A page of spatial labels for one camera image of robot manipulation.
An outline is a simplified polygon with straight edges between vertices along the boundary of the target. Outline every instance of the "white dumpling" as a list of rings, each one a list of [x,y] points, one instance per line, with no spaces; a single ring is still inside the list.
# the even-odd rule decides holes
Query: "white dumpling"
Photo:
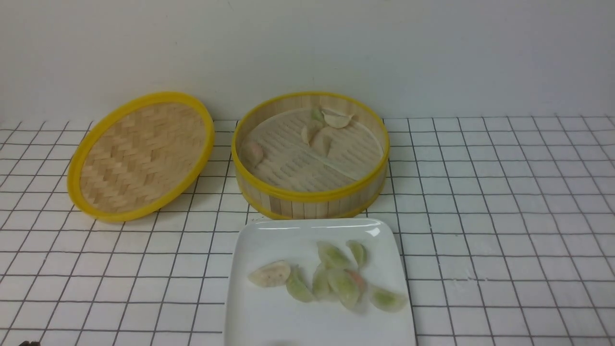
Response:
[[[286,283],[290,276],[290,264],[285,260],[269,263],[248,275],[248,280],[259,287],[276,287]]]
[[[324,116],[325,123],[327,123],[327,125],[333,127],[334,129],[343,129],[344,127],[348,126],[348,124],[350,124],[350,121],[352,120],[352,117],[352,115],[334,115],[328,113],[325,113]]]
[[[331,148],[331,141],[331,137],[327,135],[317,136],[312,143],[312,148],[318,155],[327,157]]]
[[[242,157],[250,168],[256,167],[264,158],[263,147],[254,141],[248,141],[241,146]]]
[[[307,123],[305,126],[303,126],[303,128],[301,129],[301,140],[303,141],[303,143],[309,145],[309,142],[312,141],[312,138],[314,138],[314,136],[322,128],[323,128],[322,123],[316,120],[312,120],[309,123]]]

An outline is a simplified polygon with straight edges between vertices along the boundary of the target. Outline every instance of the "green dumpling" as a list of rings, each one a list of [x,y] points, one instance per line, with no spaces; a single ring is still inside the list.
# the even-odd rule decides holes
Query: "green dumpling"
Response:
[[[405,296],[373,285],[371,286],[370,301],[375,307],[386,312],[397,312],[406,305]]]
[[[348,257],[346,257],[346,255],[344,255],[344,253],[333,244],[326,241],[318,241],[316,242],[316,245],[318,245],[318,257],[320,258],[320,261],[327,267],[337,269],[347,269],[352,267],[352,263]]]
[[[367,262],[367,254],[363,244],[356,240],[349,240],[346,242],[346,246],[350,248],[350,251],[354,256],[354,260],[357,262],[357,267],[359,269],[363,268],[365,262]]]
[[[327,277],[331,289],[338,296],[342,305],[348,310],[352,310],[361,296],[356,281],[342,269],[329,269]]]
[[[314,295],[303,282],[299,267],[293,266],[290,270],[290,276],[286,280],[286,290],[296,300],[304,303],[309,303],[314,300]]]
[[[316,271],[314,272],[314,276],[312,277],[312,293],[316,299],[323,299],[328,296],[330,293],[329,289],[329,281],[327,278],[327,269],[324,264],[320,264]]]

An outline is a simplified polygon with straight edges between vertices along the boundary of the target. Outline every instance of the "bamboo steamer lid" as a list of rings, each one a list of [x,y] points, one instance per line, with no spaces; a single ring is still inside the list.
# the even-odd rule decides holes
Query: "bamboo steamer lid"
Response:
[[[108,222],[150,214],[198,177],[214,136],[211,116],[192,96],[163,92],[131,101],[78,146],[68,171],[70,198]]]

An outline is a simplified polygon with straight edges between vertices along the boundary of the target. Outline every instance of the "steamed dumpling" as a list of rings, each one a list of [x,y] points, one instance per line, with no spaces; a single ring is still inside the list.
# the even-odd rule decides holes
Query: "steamed dumpling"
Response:
[[[338,296],[342,305],[348,310],[352,310],[361,296],[356,281],[342,269],[329,270],[327,277],[331,289]]]
[[[397,312],[406,305],[406,297],[389,292],[383,288],[372,285],[370,301],[378,309],[386,312]]]
[[[326,241],[316,242],[320,261],[330,268],[347,269],[352,266],[350,260],[340,249]]]
[[[312,148],[318,155],[327,157],[329,155],[329,149],[331,148],[332,141],[333,139],[328,135],[317,136],[312,141]]]
[[[303,141],[303,143],[309,145],[309,142],[311,142],[312,138],[314,138],[314,136],[318,133],[318,131],[320,131],[323,128],[323,125],[321,122],[316,121],[316,120],[312,120],[309,123],[307,123],[302,129],[301,129],[301,140]]]
[[[316,297],[316,299],[320,300],[328,296],[329,292],[327,269],[325,268],[325,265],[321,263],[316,268],[314,276],[312,277],[312,293],[314,293],[314,297]]]
[[[346,246],[350,248],[354,260],[357,262],[357,267],[361,269],[367,261],[367,255],[365,253],[365,247],[363,244],[356,240],[349,240],[346,242]]]
[[[343,129],[344,127],[348,126],[348,124],[350,124],[350,121],[352,120],[352,115],[334,115],[325,113],[324,118],[327,125],[333,127],[334,129]]]
[[[259,287],[283,285],[290,276],[290,264],[285,260],[269,263],[248,275],[248,280]]]
[[[290,270],[290,276],[286,280],[286,290],[293,298],[300,302],[309,303],[314,300],[314,295],[303,281],[297,266],[292,267]]]
[[[263,147],[254,141],[244,143],[241,146],[241,153],[249,168],[256,167],[264,158]]]

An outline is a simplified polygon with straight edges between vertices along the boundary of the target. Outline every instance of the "white wall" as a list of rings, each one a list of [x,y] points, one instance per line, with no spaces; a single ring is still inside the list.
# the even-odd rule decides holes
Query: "white wall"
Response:
[[[167,89],[239,119],[340,92],[381,116],[615,113],[614,0],[0,0],[0,116]]]

